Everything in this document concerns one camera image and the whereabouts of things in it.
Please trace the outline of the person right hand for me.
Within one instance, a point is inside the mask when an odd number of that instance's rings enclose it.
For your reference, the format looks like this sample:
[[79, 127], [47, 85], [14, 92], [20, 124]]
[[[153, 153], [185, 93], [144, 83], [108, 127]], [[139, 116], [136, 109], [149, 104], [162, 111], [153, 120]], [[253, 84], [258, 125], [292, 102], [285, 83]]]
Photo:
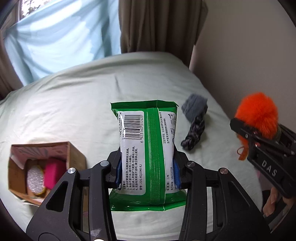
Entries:
[[267, 199], [267, 202], [263, 207], [263, 214], [265, 216], [270, 216], [271, 214], [273, 214], [278, 197], [279, 197], [278, 190], [275, 187], [272, 187], [270, 190], [270, 195]]

